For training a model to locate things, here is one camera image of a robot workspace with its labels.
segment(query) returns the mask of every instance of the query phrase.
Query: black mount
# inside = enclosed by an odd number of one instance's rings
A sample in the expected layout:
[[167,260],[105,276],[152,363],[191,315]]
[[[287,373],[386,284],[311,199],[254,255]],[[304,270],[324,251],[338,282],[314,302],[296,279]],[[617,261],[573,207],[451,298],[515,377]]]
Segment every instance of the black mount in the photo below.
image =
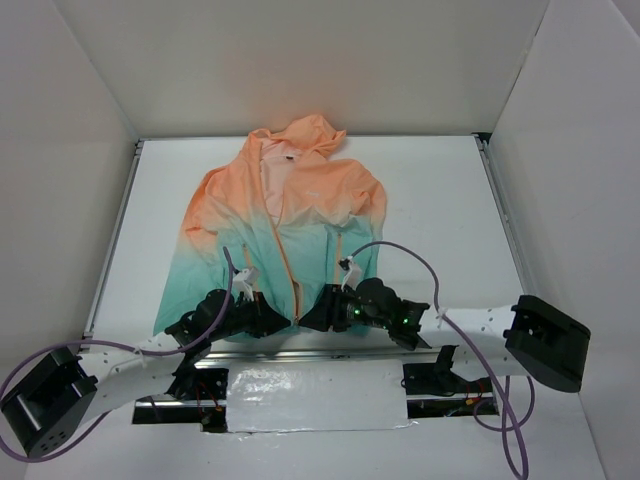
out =
[[591,332],[580,322],[532,295],[511,308],[506,348],[538,382],[575,393],[582,387]]
[[[180,346],[190,344],[200,337],[211,326],[222,310],[226,290],[212,290],[201,301],[195,310],[185,313],[177,323],[164,331],[172,335]],[[254,292],[254,300],[250,301],[240,293],[238,300],[229,302],[224,320],[216,327],[208,338],[187,352],[183,363],[195,363],[206,355],[211,344],[217,340],[246,333],[254,338],[272,335],[287,328],[291,322],[273,310],[260,292]]]

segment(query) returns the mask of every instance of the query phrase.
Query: white enclosure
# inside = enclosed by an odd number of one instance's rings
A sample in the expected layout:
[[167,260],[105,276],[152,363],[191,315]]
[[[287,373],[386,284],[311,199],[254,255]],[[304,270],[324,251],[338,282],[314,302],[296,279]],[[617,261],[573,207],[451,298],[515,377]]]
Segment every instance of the white enclosure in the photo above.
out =
[[[232,158],[241,140],[229,135],[322,113],[350,135],[338,156],[386,176],[396,214],[385,238],[434,261],[447,303],[511,301],[518,266],[526,290],[592,330],[580,396],[541,389],[524,431],[531,478],[637,478],[638,32],[633,0],[1,2],[0,372],[78,338],[88,320],[103,338],[146,336],[193,182]],[[488,177],[472,132],[493,132]],[[145,142],[92,309],[135,143],[160,137],[191,138]],[[181,168],[176,152],[187,144],[190,167]],[[214,146],[218,156],[209,155]],[[396,155],[405,163],[388,168]],[[428,208],[405,207],[402,181]],[[159,193],[169,187],[175,198]],[[144,200],[152,195],[155,205]],[[413,221],[394,223],[398,208]],[[151,251],[136,235],[152,232],[127,223],[136,210],[160,219]],[[477,244],[487,257],[472,254]],[[150,272],[157,278],[145,282],[145,298],[134,298],[125,279]],[[383,252],[381,272],[406,295],[429,290],[400,255]],[[360,340],[393,348],[384,335]],[[259,347],[278,348],[269,341]],[[299,336],[280,347],[324,341]],[[251,437],[134,428],[130,419],[130,406],[118,410],[51,464],[26,469],[2,456],[2,477],[510,478],[500,436],[472,419]],[[309,455],[320,450],[326,458]]]

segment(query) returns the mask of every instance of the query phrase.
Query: white wall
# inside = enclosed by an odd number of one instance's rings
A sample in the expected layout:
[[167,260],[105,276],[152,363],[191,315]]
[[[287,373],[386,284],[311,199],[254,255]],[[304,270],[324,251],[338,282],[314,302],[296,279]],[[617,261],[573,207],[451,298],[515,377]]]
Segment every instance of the white wall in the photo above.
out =
[[491,140],[536,290],[592,329],[581,398],[609,479],[640,465],[639,85],[610,0],[552,0]]
[[490,131],[548,0],[55,0],[143,137]]
[[83,331],[134,141],[50,1],[0,3],[0,65],[0,365],[9,365]]
[[640,34],[640,2],[638,0],[613,0],[629,24]]

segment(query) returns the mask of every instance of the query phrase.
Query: jacket sleeve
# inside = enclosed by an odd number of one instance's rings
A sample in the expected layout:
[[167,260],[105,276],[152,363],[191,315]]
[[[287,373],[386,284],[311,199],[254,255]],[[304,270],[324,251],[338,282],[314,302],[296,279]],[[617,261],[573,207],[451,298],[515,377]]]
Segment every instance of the jacket sleeve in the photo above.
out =
[[373,239],[382,239],[387,195],[382,184],[362,165],[351,181],[351,211],[354,215],[368,217]]
[[207,186],[214,181],[213,170],[200,182],[185,213],[176,248],[171,259],[169,275],[164,287],[154,325],[154,335],[194,310],[206,294],[223,288],[227,272],[217,252],[217,231],[211,209],[207,207]]
[[[382,184],[361,164],[358,163],[349,183],[351,214],[356,219],[357,228],[354,229],[355,234],[349,236],[349,245],[345,245],[347,254],[366,243],[382,239],[382,225],[387,210],[387,195]],[[362,268],[364,278],[377,275],[378,250],[379,247],[374,246],[358,255],[358,265]]]

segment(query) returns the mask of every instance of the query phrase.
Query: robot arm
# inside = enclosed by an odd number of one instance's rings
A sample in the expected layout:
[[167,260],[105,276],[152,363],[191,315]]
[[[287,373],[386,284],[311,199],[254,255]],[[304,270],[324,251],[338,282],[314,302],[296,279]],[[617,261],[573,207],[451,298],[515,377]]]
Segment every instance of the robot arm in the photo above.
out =
[[[479,348],[498,376],[530,375],[547,387],[578,392],[591,333],[538,297],[523,295],[516,305],[450,309],[447,315]],[[352,325],[383,328],[407,350],[440,348],[438,362],[467,381],[486,376],[460,335],[426,303],[401,300],[378,278],[354,289],[325,286],[300,326],[341,332]]]
[[[351,277],[345,285],[326,285],[300,325],[334,332],[352,325],[382,328],[408,350],[440,347],[438,363],[465,380],[486,375],[462,338],[428,304],[398,298],[377,278],[351,288],[356,283]],[[27,456],[52,453],[79,425],[100,414],[145,396],[175,393],[192,366],[209,353],[213,341],[242,332],[262,337],[289,326],[247,285],[252,278],[255,272],[236,275],[235,287],[242,293],[224,321],[209,338],[183,353],[152,357],[138,350],[74,355],[68,348],[49,353],[0,402]],[[225,293],[210,292],[194,311],[139,348],[170,351],[189,345],[211,325]],[[579,391],[589,330],[542,300],[522,296],[514,306],[449,310],[448,315],[498,375],[531,375],[556,390]]]

